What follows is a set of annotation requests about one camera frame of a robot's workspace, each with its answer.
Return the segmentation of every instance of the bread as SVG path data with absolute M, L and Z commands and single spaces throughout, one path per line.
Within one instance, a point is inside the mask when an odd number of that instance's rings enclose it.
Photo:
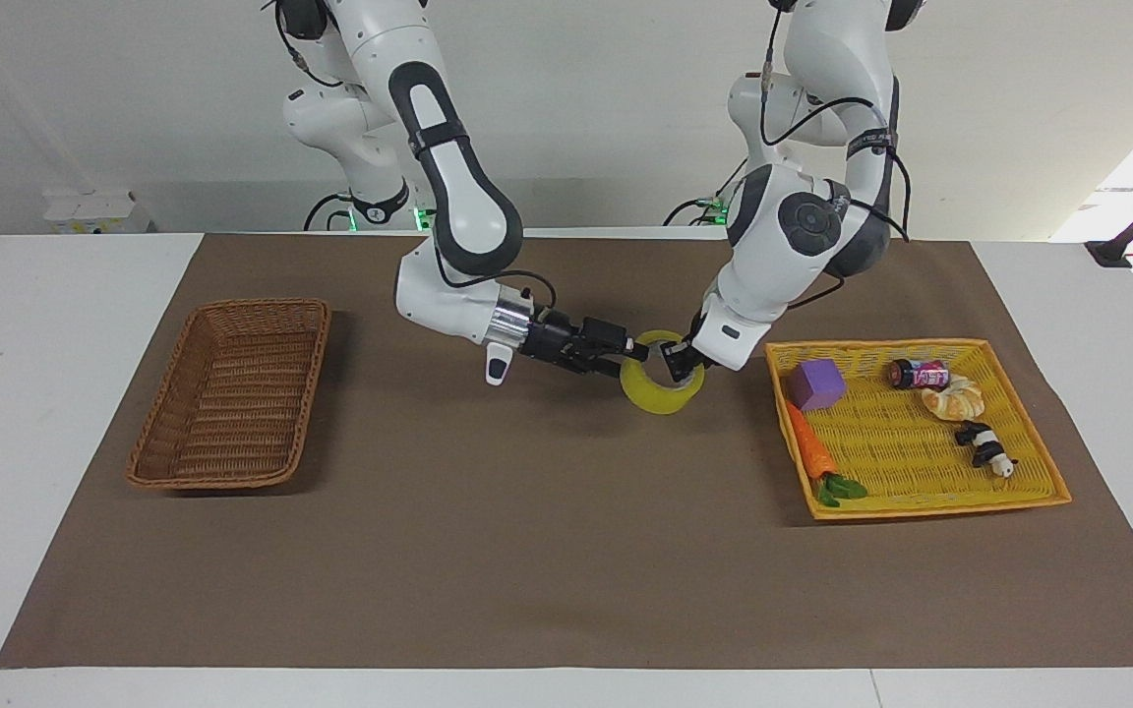
M 952 381 L 943 391 L 921 391 L 920 400 L 931 413 L 945 421 L 971 421 L 986 412 L 981 386 L 963 376 L 952 375 Z

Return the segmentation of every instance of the tape roll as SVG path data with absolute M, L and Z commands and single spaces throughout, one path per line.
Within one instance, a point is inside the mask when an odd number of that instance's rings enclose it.
M 662 358 L 661 342 L 679 342 L 683 336 L 675 332 L 650 331 L 645 332 L 636 339 L 638 344 L 645 344 L 651 350 L 651 357 Z M 670 416 L 680 412 L 698 391 L 702 390 L 706 381 L 706 367 L 698 364 L 692 375 L 676 386 L 665 386 L 653 381 L 645 370 L 645 365 L 636 359 L 624 359 L 620 366 L 620 385 L 630 402 L 637 408 L 656 416 Z

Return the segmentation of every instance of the wicker basket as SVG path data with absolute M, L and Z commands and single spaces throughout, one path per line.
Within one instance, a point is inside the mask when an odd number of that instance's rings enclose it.
M 130 484 L 254 488 L 291 478 L 330 318 L 320 300 L 213 301 L 195 309 L 130 454 Z
M 801 341 L 768 344 L 767 357 L 781 429 L 815 519 L 965 514 L 1071 501 L 1056 462 L 985 340 Z M 781 377 L 808 359 L 833 359 L 846 378 L 842 400 L 807 413 L 842 475 L 868 488 L 867 497 L 844 498 L 840 507 L 817 501 L 786 416 Z M 1019 461 L 1012 478 L 999 479 L 989 469 L 972 467 L 972 449 L 957 446 L 954 440 L 956 423 L 939 421 L 917 391 L 891 387 L 886 367 L 895 359 L 942 359 L 953 372 L 979 383 L 986 399 L 979 420 L 995 429 L 999 443 Z

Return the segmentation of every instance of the toy carrot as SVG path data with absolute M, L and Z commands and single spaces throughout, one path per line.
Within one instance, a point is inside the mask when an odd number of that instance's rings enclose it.
M 799 452 L 803 459 L 803 469 L 810 479 L 818 480 L 828 474 L 837 474 L 837 462 L 824 443 L 810 429 L 810 423 L 803 417 L 799 407 L 786 400 L 786 412 L 790 413 L 790 427 L 794 428 L 794 440 L 799 441 Z
M 794 428 L 794 440 L 799 443 L 799 452 L 803 469 L 812 480 L 819 480 L 816 498 L 824 506 L 841 506 L 838 498 L 863 498 L 868 489 L 857 480 L 849 480 L 837 471 L 837 462 L 824 447 L 821 440 L 810 428 L 810 423 L 803 417 L 799 407 L 786 400 L 786 411 L 790 413 L 790 427 Z

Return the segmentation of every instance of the white wall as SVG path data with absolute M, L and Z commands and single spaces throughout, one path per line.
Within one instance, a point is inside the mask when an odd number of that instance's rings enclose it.
M 82 187 L 133 189 L 170 230 L 298 228 L 342 181 L 280 125 L 301 75 L 258 6 L 0 0 L 0 232 Z M 428 11 L 530 225 L 657 223 L 742 155 L 724 100 L 761 60 L 761 0 Z M 1133 146 L 1133 3 L 935 0 L 891 48 L 921 237 L 1047 238 Z

